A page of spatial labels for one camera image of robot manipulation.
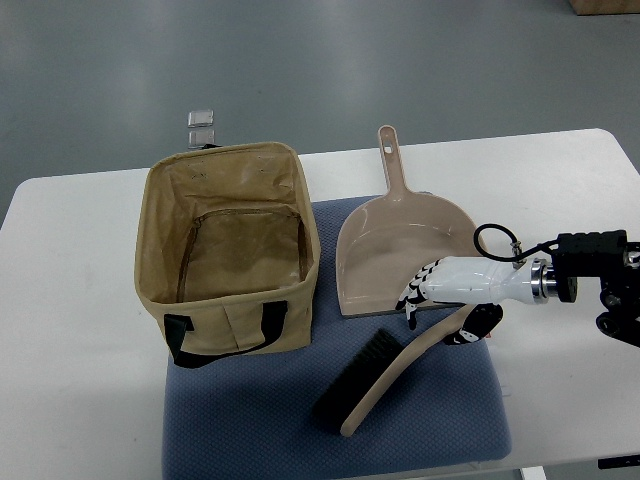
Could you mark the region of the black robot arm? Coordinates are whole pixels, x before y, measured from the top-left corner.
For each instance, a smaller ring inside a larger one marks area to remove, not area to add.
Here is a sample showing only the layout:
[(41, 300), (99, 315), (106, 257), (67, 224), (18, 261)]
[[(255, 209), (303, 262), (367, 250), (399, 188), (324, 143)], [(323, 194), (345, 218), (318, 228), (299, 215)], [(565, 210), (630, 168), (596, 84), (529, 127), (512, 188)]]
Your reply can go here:
[[(481, 233), (487, 229), (509, 237), (509, 257), (491, 254), (481, 245)], [(551, 297), (573, 303), (578, 280), (597, 278), (600, 302), (605, 307), (596, 317), (598, 330), (623, 343), (639, 345), (639, 244), (630, 242), (624, 230), (562, 233), (523, 250), (511, 230), (487, 223), (476, 228), (473, 244), (481, 256), (493, 262), (509, 262), (516, 272), (522, 272), (524, 291), (538, 303)]]

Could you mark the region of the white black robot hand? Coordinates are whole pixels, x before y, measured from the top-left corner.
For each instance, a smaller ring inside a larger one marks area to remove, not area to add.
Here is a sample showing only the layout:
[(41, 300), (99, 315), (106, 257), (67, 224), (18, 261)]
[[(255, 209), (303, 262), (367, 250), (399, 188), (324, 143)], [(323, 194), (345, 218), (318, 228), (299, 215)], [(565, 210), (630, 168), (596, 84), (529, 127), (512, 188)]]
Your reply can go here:
[(544, 259), (513, 266), (487, 258), (449, 256), (423, 266), (402, 291), (396, 308), (405, 312), (414, 328), (416, 310), (427, 301), (471, 305), (463, 325), (443, 339), (447, 345), (463, 345), (495, 328), (503, 317), (502, 301), (543, 304), (556, 294), (554, 269)]

